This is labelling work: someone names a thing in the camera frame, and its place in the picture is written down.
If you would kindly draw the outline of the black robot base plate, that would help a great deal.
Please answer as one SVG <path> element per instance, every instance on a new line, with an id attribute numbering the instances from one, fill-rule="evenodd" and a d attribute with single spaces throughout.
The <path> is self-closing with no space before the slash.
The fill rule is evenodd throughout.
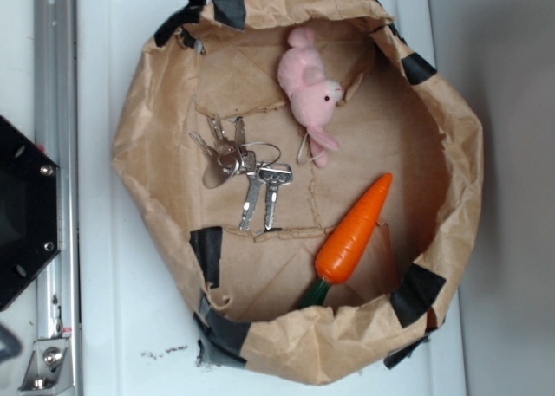
<path id="1" fill-rule="evenodd" d="M 59 166 L 1 119 L 1 310 L 58 254 Z"/>

